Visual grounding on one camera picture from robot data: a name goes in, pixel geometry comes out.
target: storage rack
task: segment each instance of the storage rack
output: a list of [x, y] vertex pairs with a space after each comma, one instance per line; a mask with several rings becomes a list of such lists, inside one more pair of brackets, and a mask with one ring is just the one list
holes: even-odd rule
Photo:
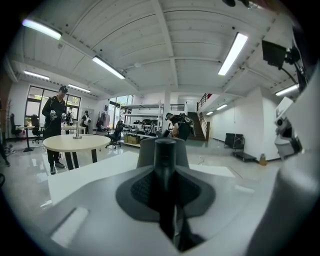
[[[158, 131], [161, 130], [161, 124], [163, 122], [163, 108], [164, 105], [161, 104], [161, 101], [159, 101], [156, 104], [130, 104], [130, 105], [120, 105], [120, 109], [119, 109], [119, 113], [121, 113], [121, 109], [125, 109], [125, 111], [127, 112], [128, 110], [134, 110], [134, 109], [138, 109], [138, 110], [158, 110], [157, 113], [138, 113], [138, 114], [131, 114], [131, 113], [123, 113], [120, 114], [120, 118], [121, 116], [125, 116], [124, 118], [124, 124], [126, 126], [132, 126], [132, 127], [150, 127], [150, 124], [134, 124], [131, 123], [131, 117], [140, 117], [140, 118], [157, 118], [158, 122], [157, 125], [155, 125], [155, 127], [157, 128]], [[144, 135], [144, 134], [136, 134], [136, 133], [132, 133], [132, 132], [124, 132], [123, 134], [125, 135], [135, 135], [135, 136], [139, 136], [139, 137], [145, 137], [145, 138], [154, 138], [152, 136], [149, 135]], [[131, 143], [126, 143], [123, 142], [124, 144], [127, 145], [131, 145], [131, 146], [135, 146], [135, 147], [140, 147], [140, 144], [131, 144]]]

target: staircase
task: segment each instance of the staircase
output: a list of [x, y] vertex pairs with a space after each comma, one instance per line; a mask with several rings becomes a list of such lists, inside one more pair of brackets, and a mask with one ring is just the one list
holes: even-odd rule
[[199, 121], [199, 117], [196, 112], [188, 112], [188, 117], [193, 120], [193, 125], [195, 129], [195, 136], [190, 134], [188, 140], [195, 140], [195, 141], [206, 141], [204, 133], [201, 129], [201, 124]]

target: black jacket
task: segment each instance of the black jacket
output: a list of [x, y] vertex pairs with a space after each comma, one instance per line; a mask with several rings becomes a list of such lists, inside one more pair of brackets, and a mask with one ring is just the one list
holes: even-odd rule
[[[55, 111], [55, 114], [57, 115], [57, 118], [53, 121], [50, 120], [50, 112], [51, 110]], [[61, 116], [63, 113], [66, 113], [66, 102], [62, 100], [59, 102], [57, 96], [50, 97], [43, 109], [42, 109], [42, 115], [45, 116], [45, 124], [44, 128], [50, 128], [54, 130], [61, 130]]]

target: round table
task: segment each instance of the round table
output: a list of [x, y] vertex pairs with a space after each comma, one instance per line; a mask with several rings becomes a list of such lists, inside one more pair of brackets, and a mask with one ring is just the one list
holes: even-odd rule
[[106, 146], [110, 142], [110, 138], [98, 135], [83, 135], [80, 139], [74, 139], [74, 134], [58, 135], [46, 138], [43, 146], [51, 151], [64, 152], [66, 164], [69, 170], [74, 167], [79, 168], [77, 152], [91, 150], [93, 163], [97, 162], [97, 148]]

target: cardboard box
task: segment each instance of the cardboard box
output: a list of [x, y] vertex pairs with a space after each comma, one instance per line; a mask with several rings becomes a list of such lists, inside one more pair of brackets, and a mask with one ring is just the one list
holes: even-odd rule
[[140, 142], [140, 141], [139, 141], [139, 138], [138, 138], [138, 137], [136, 137], [136, 136], [128, 136], [126, 143], [138, 144], [139, 142]]

